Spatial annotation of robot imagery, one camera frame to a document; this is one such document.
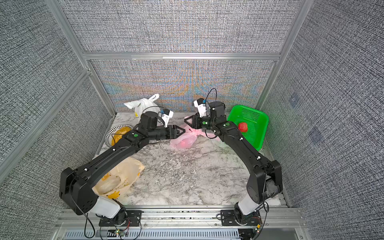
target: red fruit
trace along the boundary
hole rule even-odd
[[[246,122],[239,123],[239,130],[240,132],[247,132],[248,131],[248,124]]]

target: gray fabric wall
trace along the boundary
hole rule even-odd
[[[0,2],[0,162],[82,71],[43,0]]]
[[[85,51],[278,53],[301,0],[59,0]]]
[[[159,106],[193,112],[193,101],[215,87],[230,111],[234,105],[256,106],[272,60],[92,60],[118,112],[124,103],[160,94]]]
[[[110,118],[84,80],[0,185],[0,239],[49,239],[65,206],[59,198],[62,170],[93,158]]]
[[[83,70],[43,0],[0,3],[0,161]],[[110,115],[86,79],[0,183],[0,239],[48,239],[60,173],[94,156]]]
[[[384,5],[316,0],[263,111],[315,240],[383,239]]]
[[[302,0],[58,0],[85,52],[280,53]],[[92,61],[117,111],[160,94],[158,104],[194,111],[217,87],[228,109],[254,107],[272,61]]]

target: white plastic bag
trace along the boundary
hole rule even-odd
[[[138,179],[144,165],[132,157],[127,157],[102,177],[92,190],[99,196],[117,199]]]
[[[145,110],[145,112],[146,111],[152,111],[152,112],[159,112],[160,111],[160,108],[157,107],[157,104],[153,103],[158,98],[159,98],[159,94],[156,93],[155,95],[153,95],[149,99],[142,98],[140,100],[132,101],[129,103],[124,103],[124,105],[127,106],[129,109],[135,108],[135,116],[137,118],[139,118],[139,117],[141,117],[141,114],[144,113],[143,111],[147,107],[151,107],[151,108],[148,108],[147,110]]]

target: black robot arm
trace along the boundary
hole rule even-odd
[[[127,132],[114,146],[89,163],[74,170],[65,169],[60,179],[61,199],[76,214],[87,213],[99,198],[92,187],[118,163],[138,152],[150,140],[175,139],[185,132],[177,125],[157,126],[158,120],[162,121],[155,112],[142,114],[137,130]]]
[[[225,104],[216,101],[209,103],[209,116],[192,115],[184,121],[195,129],[210,129],[223,142],[228,144],[247,167],[250,176],[247,192],[251,201],[240,201],[235,205],[235,217],[240,224],[247,223],[251,212],[266,199],[274,197],[283,190],[281,166],[277,161],[270,161],[260,154],[241,134],[238,127],[227,121],[224,113]]]

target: plastic bag handle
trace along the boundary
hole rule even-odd
[[[154,101],[156,101],[159,97],[160,97],[160,95],[159,95],[158,93],[156,93],[156,94],[153,95],[152,97],[148,98],[148,100],[151,101],[151,102],[154,102]]]

